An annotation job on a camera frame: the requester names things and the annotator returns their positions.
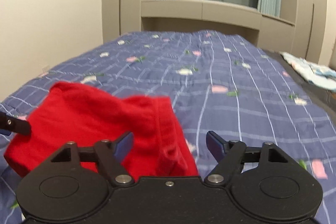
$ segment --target silver screw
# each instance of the silver screw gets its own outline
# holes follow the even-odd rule
[[[118,182],[118,183],[129,183],[131,182],[132,180],[132,177],[129,176],[129,175],[118,175],[116,178],[115,178],[115,181]]]
[[[213,174],[208,176],[208,181],[212,182],[212,183],[220,183],[224,180],[223,176],[218,175],[218,174]]]
[[[172,187],[174,186],[174,182],[173,181],[166,181],[166,185],[169,186],[169,187]]]

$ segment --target blue bedspread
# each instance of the blue bedspread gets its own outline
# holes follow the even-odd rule
[[[328,180],[317,218],[336,223],[336,131],[326,112],[276,61],[238,35],[136,32],[68,60],[9,96],[0,111],[29,114],[57,81],[81,82],[118,97],[166,95],[205,176],[216,164],[205,145],[213,130],[249,146],[272,141],[295,159],[322,159]],[[0,153],[9,138],[0,137]],[[17,223],[10,209],[19,181],[0,159],[0,223]]]

